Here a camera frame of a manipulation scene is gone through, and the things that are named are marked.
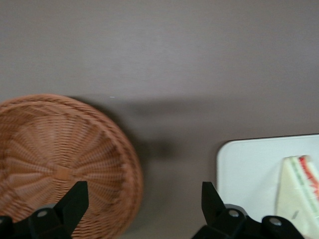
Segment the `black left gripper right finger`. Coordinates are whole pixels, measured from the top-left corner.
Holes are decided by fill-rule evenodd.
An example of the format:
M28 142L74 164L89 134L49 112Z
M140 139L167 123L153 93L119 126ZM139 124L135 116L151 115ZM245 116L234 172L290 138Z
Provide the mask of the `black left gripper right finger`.
M265 216L260 222L232 204L224 204L211 182L203 182L201 208L206 221L194 239L303 239L287 219Z

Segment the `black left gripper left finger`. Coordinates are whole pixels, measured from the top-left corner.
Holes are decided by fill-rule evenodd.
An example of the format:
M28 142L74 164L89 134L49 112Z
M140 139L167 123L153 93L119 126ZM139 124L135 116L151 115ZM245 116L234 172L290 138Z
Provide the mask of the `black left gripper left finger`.
M14 223L0 217L2 239L70 239L89 207L88 184L78 181L53 207L43 206Z

